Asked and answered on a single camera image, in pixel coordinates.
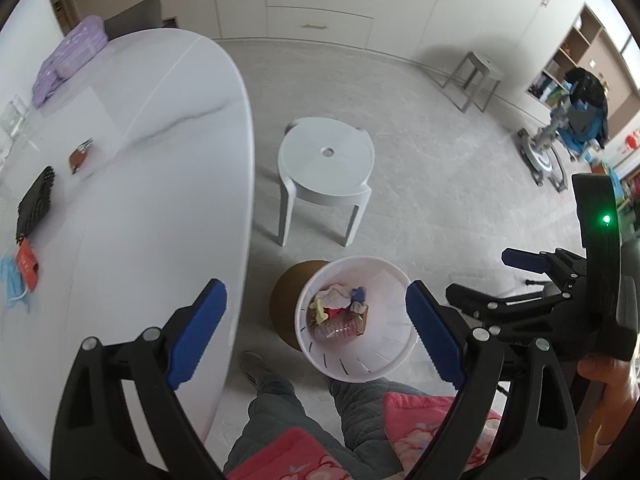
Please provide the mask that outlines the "person right hand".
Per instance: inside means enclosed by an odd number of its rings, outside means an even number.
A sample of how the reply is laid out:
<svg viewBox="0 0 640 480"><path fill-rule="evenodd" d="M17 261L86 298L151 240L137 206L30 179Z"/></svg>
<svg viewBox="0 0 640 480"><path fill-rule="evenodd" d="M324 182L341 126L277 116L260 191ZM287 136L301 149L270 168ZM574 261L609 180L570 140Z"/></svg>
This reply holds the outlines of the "person right hand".
<svg viewBox="0 0 640 480"><path fill-rule="evenodd" d="M610 445L625 426L639 400L633 362L590 354L578 362L580 376L605 384L601 401L603 418L596 437L598 445Z"/></svg>

